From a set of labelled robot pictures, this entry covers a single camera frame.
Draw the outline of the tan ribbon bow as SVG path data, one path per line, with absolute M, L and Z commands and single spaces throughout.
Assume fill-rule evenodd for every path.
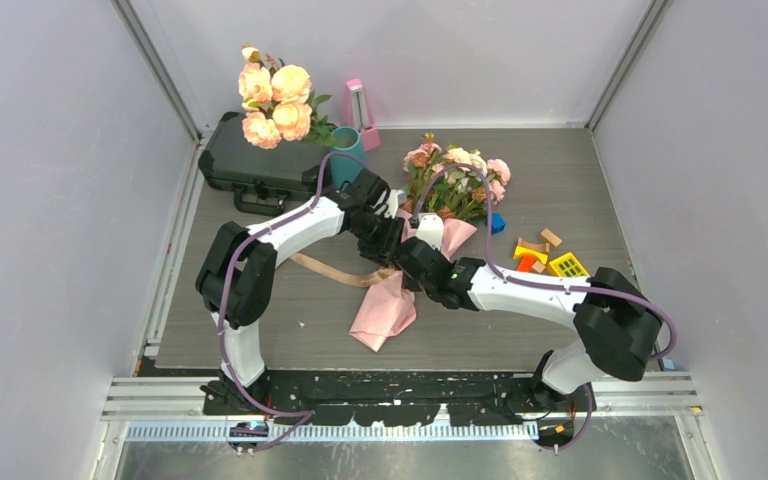
M 292 254 L 289 259 L 328 279 L 358 288 L 369 288 L 377 285 L 396 273 L 396 270 L 393 268 L 382 267 L 365 275 L 349 274 L 302 253 Z

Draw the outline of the pink flower bouquet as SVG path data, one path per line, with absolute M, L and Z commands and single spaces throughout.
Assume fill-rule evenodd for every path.
M 406 200 L 396 214 L 407 220 L 418 212 L 429 227 L 406 225 L 404 239 L 418 231 L 439 235 L 441 250 L 451 257 L 484 222 L 488 210 L 498 205 L 511 181 L 509 165 L 502 159 L 485 159 L 480 151 L 456 145 L 442 147 L 432 133 L 403 159 L 408 173 Z M 384 267 L 366 279 L 366 294 L 350 327 L 352 337 L 379 351 L 387 339 L 399 335 L 416 319 L 415 295 L 403 285 L 403 274 Z

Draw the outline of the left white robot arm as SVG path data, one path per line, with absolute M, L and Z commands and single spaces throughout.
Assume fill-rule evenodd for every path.
M 402 191 L 363 169 L 353 181 L 321 187 L 310 200 L 274 219 L 220 227 L 195 288 L 217 328 L 221 370 L 233 381 L 228 400 L 240 412 L 258 412 L 267 398 L 258 380 L 266 370 L 259 320 L 270 303 L 277 267 L 343 232 L 355 235 L 363 246 L 394 246 L 403 225 L 397 210 L 404 198 Z

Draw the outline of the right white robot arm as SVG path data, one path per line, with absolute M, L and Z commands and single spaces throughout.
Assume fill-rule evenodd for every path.
M 662 326 L 643 297 L 618 271 L 591 277 L 546 277 L 500 269 L 485 260 L 449 260 L 410 238 L 391 256 L 412 291 L 451 310 L 502 311 L 548 320 L 578 335 L 543 355 L 526 386 L 529 402 L 556 410 L 579 387 L 603 376 L 642 379 Z

